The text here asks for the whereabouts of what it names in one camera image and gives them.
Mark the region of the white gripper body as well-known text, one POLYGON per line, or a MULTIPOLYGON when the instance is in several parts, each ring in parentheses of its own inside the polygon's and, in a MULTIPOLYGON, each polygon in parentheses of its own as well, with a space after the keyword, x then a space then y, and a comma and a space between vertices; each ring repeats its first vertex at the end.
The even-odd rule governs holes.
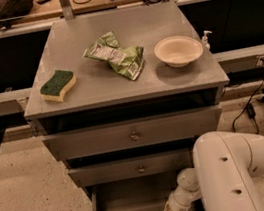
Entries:
POLYGON ((181 188, 175 189, 169 195, 169 208, 171 211, 188 211, 193 201, 201 198, 200 190, 188 191, 181 188))

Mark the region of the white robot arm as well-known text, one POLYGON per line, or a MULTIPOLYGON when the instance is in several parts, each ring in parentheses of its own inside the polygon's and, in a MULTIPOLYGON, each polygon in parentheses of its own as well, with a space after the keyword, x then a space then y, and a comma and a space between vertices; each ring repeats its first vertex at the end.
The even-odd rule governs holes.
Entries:
POLYGON ((204 133, 192 155, 194 166, 180 171, 164 211, 188 211, 198 199, 205 211, 264 211, 253 182, 264 175, 264 136, 204 133))

